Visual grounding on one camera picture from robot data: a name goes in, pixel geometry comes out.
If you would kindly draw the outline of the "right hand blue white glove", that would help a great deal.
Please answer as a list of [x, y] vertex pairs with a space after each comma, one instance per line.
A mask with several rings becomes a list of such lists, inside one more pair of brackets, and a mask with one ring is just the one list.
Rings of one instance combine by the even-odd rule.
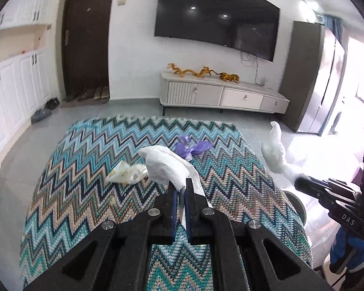
[[341, 274], [344, 269], [355, 273], [364, 269], [364, 240], [341, 227], [330, 250], [329, 270]]

